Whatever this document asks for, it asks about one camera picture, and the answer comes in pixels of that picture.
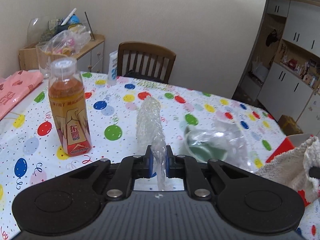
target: bottle cap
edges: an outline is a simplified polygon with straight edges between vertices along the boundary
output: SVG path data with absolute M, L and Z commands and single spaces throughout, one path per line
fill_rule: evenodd
M 68 78 L 76 73 L 77 60 L 72 57 L 59 58 L 53 61 L 50 65 L 51 74 L 58 78 Z

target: pink object in plastic bag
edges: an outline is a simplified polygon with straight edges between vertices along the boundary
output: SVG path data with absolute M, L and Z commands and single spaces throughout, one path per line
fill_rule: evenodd
M 21 70 L 0 83 L 0 120 L 42 80 L 40 71 Z

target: tablecloth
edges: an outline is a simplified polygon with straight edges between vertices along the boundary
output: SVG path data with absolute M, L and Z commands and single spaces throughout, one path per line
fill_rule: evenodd
M 92 151 L 69 157 L 60 145 L 48 102 L 47 83 L 24 99 L 0 122 L 0 227 L 3 239 L 19 232 L 12 216 L 14 197 L 26 187 L 54 178 L 88 163 L 108 158 L 112 163 L 137 154 L 137 109 L 148 95 L 161 104 L 161 121 L 174 154 L 179 154 L 188 124 L 211 129 L 214 120 L 235 122 L 247 140 L 250 158 L 258 169 L 284 140 L 276 121 L 262 109 L 205 92 L 145 80 L 118 77 L 107 84 L 107 75 L 82 73 L 92 136 Z M 170 190 L 183 189 L 179 179 Z M 139 181 L 138 190 L 155 190 L 156 182 Z M 319 239 L 319 202 L 306 208 L 298 231 Z

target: fluffy cloth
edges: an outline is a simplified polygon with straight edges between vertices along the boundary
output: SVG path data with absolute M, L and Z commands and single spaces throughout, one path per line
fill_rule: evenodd
M 305 199 L 312 203 L 319 197 L 319 180 L 309 176 L 311 167 L 320 167 L 320 141 L 316 136 L 310 137 L 299 147 L 276 156 L 261 167 L 256 175 L 295 191 L 304 190 Z

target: clear plastic bag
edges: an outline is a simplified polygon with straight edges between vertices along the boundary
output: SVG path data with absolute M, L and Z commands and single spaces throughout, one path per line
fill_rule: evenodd
M 188 126 L 180 153 L 192 156 L 202 163 L 214 158 L 249 172 L 256 170 L 247 152 L 245 136 L 235 123 L 215 120 L 211 130 L 198 130 Z
M 90 32 L 86 31 L 85 26 L 79 26 L 72 30 L 65 30 L 55 35 L 42 49 L 45 53 L 55 55 L 72 56 L 78 54 L 91 40 Z
M 153 97 L 146 97 L 138 110 L 136 136 L 139 154 L 144 155 L 147 146 L 151 145 L 158 188 L 165 190 L 166 143 L 160 120 L 160 103 Z

